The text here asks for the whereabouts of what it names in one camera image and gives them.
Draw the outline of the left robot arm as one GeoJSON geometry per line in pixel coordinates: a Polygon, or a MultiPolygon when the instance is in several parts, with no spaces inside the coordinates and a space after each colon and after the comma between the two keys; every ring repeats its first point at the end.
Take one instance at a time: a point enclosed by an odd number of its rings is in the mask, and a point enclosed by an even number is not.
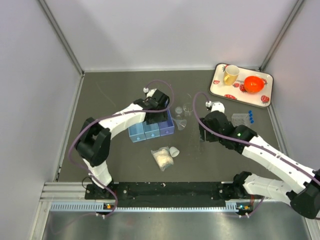
{"type": "Polygon", "coordinates": [[[156,88],[146,91],[145,98],[133,101],[123,110],[105,119],[90,117],[84,122],[73,145],[92,181],[86,189],[87,200],[106,200],[113,194],[107,165],[112,139],[135,124],[157,124],[168,119],[170,97],[156,88]]]}

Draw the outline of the clear test tube rack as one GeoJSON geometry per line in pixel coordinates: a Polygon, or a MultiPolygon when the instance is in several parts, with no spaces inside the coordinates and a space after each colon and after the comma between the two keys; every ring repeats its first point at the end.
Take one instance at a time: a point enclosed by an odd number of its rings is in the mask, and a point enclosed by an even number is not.
{"type": "Polygon", "coordinates": [[[231,122],[234,127],[238,127],[240,125],[250,127],[252,125],[250,123],[249,113],[234,113],[231,116],[231,122]]]}

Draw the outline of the clear plastic funnel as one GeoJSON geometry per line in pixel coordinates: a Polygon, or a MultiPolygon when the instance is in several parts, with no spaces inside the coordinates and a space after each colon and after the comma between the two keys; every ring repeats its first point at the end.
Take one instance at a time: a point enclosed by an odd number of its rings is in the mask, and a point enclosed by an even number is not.
{"type": "Polygon", "coordinates": [[[187,120],[186,119],[174,119],[173,120],[176,123],[177,129],[179,131],[182,131],[187,126],[187,120]]]}

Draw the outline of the bag of cotton balls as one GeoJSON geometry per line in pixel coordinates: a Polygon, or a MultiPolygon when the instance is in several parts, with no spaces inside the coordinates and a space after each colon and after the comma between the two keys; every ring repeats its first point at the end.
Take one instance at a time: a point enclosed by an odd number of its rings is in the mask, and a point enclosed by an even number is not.
{"type": "Polygon", "coordinates": [[[151,154],[162,172],[174,164],[173,157],[171,156],[170,149],[168,147],[161,147],[158,150],[152,150],[151,154]]]}

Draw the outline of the clear glass beaker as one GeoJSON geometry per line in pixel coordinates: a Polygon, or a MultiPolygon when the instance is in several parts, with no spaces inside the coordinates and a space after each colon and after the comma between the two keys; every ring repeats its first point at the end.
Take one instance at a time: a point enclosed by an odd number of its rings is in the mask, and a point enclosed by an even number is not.
{"type": "Polygon", "coordinates": [[[182,106],[182,109],[183,109],[183,115],[185,117],[190,117],[192,114],[193,114],[193,105],[192,103],[190,102],[187,102],[185,103],[183,106],[182,106]]]}

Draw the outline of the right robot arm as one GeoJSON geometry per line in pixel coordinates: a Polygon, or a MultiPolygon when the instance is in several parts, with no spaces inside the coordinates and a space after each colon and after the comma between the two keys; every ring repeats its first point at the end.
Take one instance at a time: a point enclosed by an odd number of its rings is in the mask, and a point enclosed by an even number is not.
{"type": "Polygon", "coordinates": [[[277,180],[243,171],[233,179],[239,198],[259,195],[289,205],[308,219],[320,217],[320,172],[294,161],[268,144],[254,130],[233,126],[219,102],[207,101],[209,113],[198,118],[200,139],[218,142],[229,150],[255,161],[278,177],[277,180]]]}

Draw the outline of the small white plastic cup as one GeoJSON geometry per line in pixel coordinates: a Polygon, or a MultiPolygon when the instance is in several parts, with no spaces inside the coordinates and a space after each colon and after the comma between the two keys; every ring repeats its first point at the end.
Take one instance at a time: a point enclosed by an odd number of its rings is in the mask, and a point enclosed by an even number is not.
{"type": "Polygon", "coordinates": [[[172,158],[175,158],[179,155],[180,151],[176,147],[172,146],[169,148],[169,153],[172,158]]]}

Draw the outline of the blue three-drawer organizer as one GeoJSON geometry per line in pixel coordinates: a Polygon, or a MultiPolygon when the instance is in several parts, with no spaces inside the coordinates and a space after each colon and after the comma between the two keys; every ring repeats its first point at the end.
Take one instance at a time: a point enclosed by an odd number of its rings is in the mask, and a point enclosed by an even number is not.
{"type": "Polygon", "coordinates": [[[173,135],[174,133],[175,125],[169,110],[167,111],[166,121],[153,124],[141,122],[128,128],[128,135],[133,143],[173,135]]]}

